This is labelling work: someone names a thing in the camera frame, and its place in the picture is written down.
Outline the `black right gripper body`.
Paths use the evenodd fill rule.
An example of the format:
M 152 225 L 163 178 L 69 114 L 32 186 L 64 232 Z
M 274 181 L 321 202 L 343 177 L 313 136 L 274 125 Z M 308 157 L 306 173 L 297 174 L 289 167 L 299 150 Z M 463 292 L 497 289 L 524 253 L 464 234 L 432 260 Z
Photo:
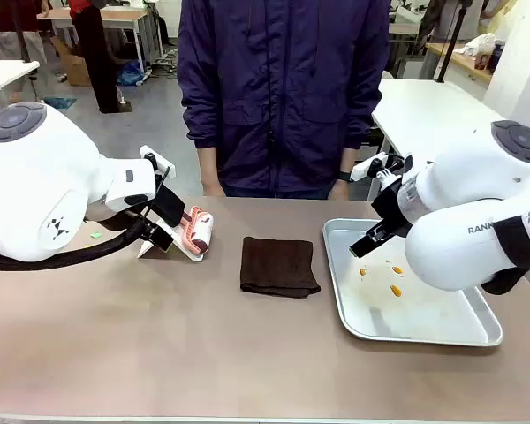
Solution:
M 372 207 L 382 219 L 389 221 L 391 232 L 387 237 L 399 236 L 405 238 L 412 228 L 412 224 L 405 218 L 398 205 L 398 191 L 402 180 L 398 179 L 386 189 L 381 190 L 372 202 Z

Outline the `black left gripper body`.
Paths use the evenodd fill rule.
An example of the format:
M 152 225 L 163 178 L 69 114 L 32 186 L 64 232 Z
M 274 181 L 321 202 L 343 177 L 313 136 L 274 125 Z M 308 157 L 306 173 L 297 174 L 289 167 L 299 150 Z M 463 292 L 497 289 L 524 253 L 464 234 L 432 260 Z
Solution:
M 167 186 L 158 189 L 152 210 L 169 226 L 177 226 L 185 213 L 185 203 Z

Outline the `dark brown cloth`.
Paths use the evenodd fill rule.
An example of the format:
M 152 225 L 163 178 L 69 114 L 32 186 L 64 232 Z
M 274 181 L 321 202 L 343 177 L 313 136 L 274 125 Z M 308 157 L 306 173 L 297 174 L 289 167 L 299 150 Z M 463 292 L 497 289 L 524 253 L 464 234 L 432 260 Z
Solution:
M 240 290 L 291 299 L 321 291 L 312 271 L 314 245 L 307 240 L 245 237 Z

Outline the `person's right forearm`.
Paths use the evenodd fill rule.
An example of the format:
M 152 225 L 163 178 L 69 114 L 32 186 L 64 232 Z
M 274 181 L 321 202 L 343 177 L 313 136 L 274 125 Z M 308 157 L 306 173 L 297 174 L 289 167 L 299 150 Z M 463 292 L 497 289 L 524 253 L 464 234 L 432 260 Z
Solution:
M 216 98 L 205 88 L 199 90 L 190 85 L 182 85 L 181 89 L 187 138 L 197 149 L 201 184 L 219 182 L 216 150 L 219 141 L 219 119 Z

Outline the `person's left forearm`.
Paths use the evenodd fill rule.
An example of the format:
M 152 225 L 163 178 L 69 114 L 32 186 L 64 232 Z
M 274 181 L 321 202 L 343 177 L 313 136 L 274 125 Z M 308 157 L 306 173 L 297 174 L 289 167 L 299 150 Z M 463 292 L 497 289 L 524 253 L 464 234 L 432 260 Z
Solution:
M 351 87 L 347 98 L 343 150 L 339 170 L 350 173 L 357 160 L 361 143 L 371 131 L 372 113 L 381 100 L 377 85 Z

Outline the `person's left hand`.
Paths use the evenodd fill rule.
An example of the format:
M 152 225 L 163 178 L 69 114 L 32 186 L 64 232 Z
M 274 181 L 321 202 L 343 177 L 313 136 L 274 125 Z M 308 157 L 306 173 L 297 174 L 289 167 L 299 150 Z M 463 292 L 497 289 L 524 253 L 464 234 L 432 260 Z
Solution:
M 329 192 L 328 199 L 331 201 L 350 200 L 350 183 L 340 179 L 337 180 Z

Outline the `white paper towel roll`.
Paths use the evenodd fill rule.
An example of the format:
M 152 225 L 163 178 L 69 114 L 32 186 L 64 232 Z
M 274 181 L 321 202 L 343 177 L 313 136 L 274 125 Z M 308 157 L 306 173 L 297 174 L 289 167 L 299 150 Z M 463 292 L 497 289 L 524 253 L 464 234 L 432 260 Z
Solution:
M 159 218 L 156 221 L 156 224 L 162 231 L 165 231 L 166 234 L 172 238 L 172 243 L 168 246 L 166 250 L 162 250 L 162 248 L 156 246 L 151 241 L 144 240 L 137 254 L 138 259 L 155 257 L 156 254 L 169 255 L 181 253 L 193 262 L 200 262 L 203 260 L 204 254 L 194 254 L 184 244 L 182 238 L 184 227 L 181 224 L 177 225 L 176 227 L 170 227 L 166 222 L 164 222 L 162 218 Z

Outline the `silver metal tray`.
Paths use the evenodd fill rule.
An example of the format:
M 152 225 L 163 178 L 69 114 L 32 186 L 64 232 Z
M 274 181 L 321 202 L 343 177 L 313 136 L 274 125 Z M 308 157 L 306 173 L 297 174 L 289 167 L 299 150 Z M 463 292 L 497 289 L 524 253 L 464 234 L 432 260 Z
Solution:
M 391 241 L 362 257 L 349 246 L 375 225 L 372 219 L 328 220 L 322 235 L 341 323 L 366 340 L 493 347 L 504 332 L 476 288 L 441 291 L 423 283 L 405 258 L 405 241 Z M 403 270 L 396 274 L 392 267 Z M 360 269 L 366 269 L 365 276 Z M 402 291 L 396 297 L 390 287 Z

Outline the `large white table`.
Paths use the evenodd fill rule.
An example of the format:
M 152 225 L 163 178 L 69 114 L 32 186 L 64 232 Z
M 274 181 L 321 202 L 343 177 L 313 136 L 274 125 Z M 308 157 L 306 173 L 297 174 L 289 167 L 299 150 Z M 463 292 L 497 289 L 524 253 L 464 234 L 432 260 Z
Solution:
M 411 155 L 414 169 L 430 177 L 439 201 L 465 203 L 512 196 L 517 184 L 503 165 L 491 124 L 503 117 L 449 83 L 384 79 L 373 119 L 384 139 L 382 151 Z

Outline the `blue plastic bag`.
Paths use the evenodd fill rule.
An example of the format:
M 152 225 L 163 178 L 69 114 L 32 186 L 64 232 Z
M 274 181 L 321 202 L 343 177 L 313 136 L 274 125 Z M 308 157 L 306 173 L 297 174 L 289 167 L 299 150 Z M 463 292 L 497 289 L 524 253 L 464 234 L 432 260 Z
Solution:
M 128 61 L 117 70 L 116 82 L 121 87 L 139 87 L 148 78 L 138 59 Z

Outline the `teal floor mat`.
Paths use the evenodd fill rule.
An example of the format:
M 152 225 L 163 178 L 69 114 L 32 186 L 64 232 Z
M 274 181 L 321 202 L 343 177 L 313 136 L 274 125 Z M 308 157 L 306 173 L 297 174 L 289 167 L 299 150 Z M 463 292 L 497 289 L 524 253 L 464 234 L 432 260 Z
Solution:
M 45 97 L 43 102 L 56 110 L 68 110 L 77 101 L 72 97 Z

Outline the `wooden side table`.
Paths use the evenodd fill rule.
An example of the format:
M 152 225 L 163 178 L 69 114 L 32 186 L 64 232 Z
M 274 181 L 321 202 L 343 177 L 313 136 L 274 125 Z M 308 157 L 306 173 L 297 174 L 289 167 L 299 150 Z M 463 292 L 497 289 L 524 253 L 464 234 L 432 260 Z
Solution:
M 443 43 L 433 43 L 427 42 L 425 45 L 427 53 L 433 53 L 439 56 L 439 62 L 436 67 L 435 77 L 437 78 L 443 67 L 443 61 L 449 47 L 448 44 Z M 482 82 L 488 86 L 492 80 L 492 74 L 487 70 L 479 70 L 474 68 L 474 58 L 459 54 L 453 53 L 448 64 L 446 72 L 452 70 L 453 72 L 458 73 L 464 77 L 467 77 L 473 82 Z

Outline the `person in navy jacket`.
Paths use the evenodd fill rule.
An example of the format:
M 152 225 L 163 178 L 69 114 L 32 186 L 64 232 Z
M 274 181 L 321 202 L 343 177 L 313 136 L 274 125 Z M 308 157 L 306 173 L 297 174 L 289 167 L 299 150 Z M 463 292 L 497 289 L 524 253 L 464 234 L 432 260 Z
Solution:
M 178 84 L 218 104 L 226 196 L 328 200 L 347 98 L 380 86 L 390 0 L 182 0 Z

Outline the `bystander in black trousers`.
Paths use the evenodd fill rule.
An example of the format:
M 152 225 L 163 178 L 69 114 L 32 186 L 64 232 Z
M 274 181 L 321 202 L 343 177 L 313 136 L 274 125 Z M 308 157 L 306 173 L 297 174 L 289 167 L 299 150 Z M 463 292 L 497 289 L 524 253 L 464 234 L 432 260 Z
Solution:
M 79 37 L 81 53 L 102 114 L 132 112 L 132 105 L 118 97 L 114 64 L 108 52 L 100 0 L 68 0 L 72 23 Z

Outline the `brown cardboard box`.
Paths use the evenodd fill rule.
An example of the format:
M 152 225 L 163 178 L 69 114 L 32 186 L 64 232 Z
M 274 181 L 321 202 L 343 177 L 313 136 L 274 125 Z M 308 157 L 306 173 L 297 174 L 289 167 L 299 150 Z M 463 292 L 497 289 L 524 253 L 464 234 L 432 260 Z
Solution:
M 75 87 L 91 87 L 92 84 L 85 59 L 78 55 L 73 55 L 69 47 L 56 36 L 53 36 L 50 40 L 60 56 L 68 83 Z

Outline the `black tripod pole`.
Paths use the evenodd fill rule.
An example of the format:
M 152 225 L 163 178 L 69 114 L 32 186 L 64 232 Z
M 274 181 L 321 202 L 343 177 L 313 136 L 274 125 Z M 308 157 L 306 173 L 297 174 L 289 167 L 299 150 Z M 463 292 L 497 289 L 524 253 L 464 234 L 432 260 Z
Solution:
M 465 19 L 467 10 L 473 4 L 473 0 L 458 0 L 458 3 L 459 3 L 459 10 L 458 10 L 458 17 L 457 17 L 456 25 L 454 26 L 453 32 L 451 34 L 451 38 L 450 38 L 450 42 L 449 42 L 446 54 L 443 57 L 443 64 L 442 64 L 441 70 L 438 74 L 437 79 L 435 80 L 437 83 L 444 83 L 445 74 L 447 72 L 448 66 L 450 64 L 451 56 L 453 54 L 453 50 L 455 49 L 455 45 L 458 40 L 458 34 L 463 25 L 463 21 Z
M 31 62 L 27 49 L 27 42 L 24 33 L 29 29 L 27 22 L 34 22 L 36 18 L 36 8 L 34 0 L 10 0 L 11 17 L 15 32 L 19 42 L 21 59 L 25 64 Z

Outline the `white plastic bag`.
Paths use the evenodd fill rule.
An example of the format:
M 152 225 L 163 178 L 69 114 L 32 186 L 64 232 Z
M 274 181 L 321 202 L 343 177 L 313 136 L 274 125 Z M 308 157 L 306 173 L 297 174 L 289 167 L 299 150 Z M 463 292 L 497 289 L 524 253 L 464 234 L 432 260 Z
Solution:
M 478 55 L 491 55 L 496 45 L 496 36 L 493 33 L 481 34 L 460 48 L 453 50 L 454 53 L 468 57 Z

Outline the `dark brown bottle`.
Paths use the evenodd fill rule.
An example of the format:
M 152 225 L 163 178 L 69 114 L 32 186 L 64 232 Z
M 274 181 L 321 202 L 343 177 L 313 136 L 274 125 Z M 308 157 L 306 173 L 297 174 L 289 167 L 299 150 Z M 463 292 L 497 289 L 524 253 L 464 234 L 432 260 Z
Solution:
M 474 68 L 493 74 L 504 52 L 504 46 L 504 41 L 497 40 L 490 51 L 479 52 L 475 57 Z

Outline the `bystander in olive jacket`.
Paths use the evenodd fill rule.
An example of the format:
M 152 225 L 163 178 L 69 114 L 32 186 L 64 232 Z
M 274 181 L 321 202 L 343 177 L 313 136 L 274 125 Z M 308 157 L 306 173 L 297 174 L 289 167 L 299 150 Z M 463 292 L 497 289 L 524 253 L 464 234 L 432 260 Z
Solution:
M 429 0 L 420 22 L 418 42 L 446 42 L 451 38 L 459 12 L 473 0 Z

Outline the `beige-top grey-leg table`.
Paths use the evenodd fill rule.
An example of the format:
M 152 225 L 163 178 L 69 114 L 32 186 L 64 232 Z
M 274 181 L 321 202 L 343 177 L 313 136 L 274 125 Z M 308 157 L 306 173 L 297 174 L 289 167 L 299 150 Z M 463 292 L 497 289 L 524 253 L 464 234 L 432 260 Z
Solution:
M 163 57 L 161 29 L 156 13 L 146 5 L 143 8 L 130 6 L 106 6 L 101 9 L 102 23 L 105 29 L 132 30 L 140 69 L 145 78 L 152 73 L 152 66 Z M 72 23 L 69 7 L 51 9 L 47 17 L 42 13 L 39 20 L 49 20 L 56 35 L 73 48 L 79 41 Z

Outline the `small white table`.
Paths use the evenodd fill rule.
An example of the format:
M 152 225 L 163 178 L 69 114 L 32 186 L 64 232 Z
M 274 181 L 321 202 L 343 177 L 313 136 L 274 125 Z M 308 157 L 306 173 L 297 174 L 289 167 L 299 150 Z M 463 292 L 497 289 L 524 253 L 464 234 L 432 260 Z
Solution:
M 0 89 L 37 70 L 39 66 L 37 61 L 0 60 Z

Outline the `bystander in light trousers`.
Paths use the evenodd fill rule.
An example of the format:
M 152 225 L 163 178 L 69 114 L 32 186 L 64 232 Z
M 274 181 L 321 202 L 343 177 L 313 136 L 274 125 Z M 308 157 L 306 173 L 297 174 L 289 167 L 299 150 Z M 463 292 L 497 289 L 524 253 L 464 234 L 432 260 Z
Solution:
M 37 81 L 46 86 L 47 58 L 39 34 L 38 16 L 49 15 L 48 0 L 0 0 L 0 59 L 21 60 L 17 30 L 25 40 L 30 61 L 37 61 Z

